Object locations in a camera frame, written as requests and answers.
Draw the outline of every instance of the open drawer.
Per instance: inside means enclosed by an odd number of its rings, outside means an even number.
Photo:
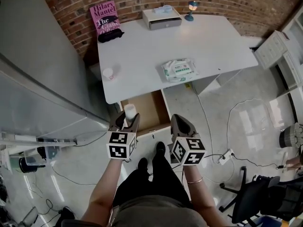
[[[153,134],[170,127],[170,118],[167,102],[163,90],[136,96],[120,103],[123,110],[127,104],[134,104],[140,114],[140,124],[137,137]]]

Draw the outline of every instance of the bracelet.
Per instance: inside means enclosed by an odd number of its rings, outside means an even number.
[[[187,182],[187,184],[194,184],[194,183],[199,183],[199,182],[201,182],[203,180],[203,178],[201,178],[200,180],[198,180],[198,181],[195,181],[195,182]]]

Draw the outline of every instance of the person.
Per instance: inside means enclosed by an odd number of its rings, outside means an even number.
[[[149,181],[148,161],[142,158],[138,169],[120,184],[122,160],[110,159],[108,166],[93,190],[89,206],[81,221],[121,226],[227,226],[216,209],[213,197],[197,166],[184,166],[191,202],[180,180],[166,160],[165,145],[156,145],[152,160],[153,180]],[[114,220],[110,222],[111,210]]]
[[[303,154],[291,159],[287,159],[287,156],[288,153],[285,152],[283,155],[283,163],[282,163],[282,165],[284,165],[285,168],[287,168],[287,170],[296,170],[303,165]]]

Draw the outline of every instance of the brick wall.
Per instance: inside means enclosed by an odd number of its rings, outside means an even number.
[[[107,0],[46,0],[86,65],[98,62],[97,38],[89,8]],[[165,4],[187,13],[191,0],[114,0],[120,22],[141,18],[143,9]],[[278,29],[300,0],[196,0],[195,13],[226,16],[241,35],[268,36]]]

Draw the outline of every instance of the pink book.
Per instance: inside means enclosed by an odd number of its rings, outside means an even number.
[[[104,2],[91,7],[90,14],[98,35],[120,28],[117,9],[114,1]]]

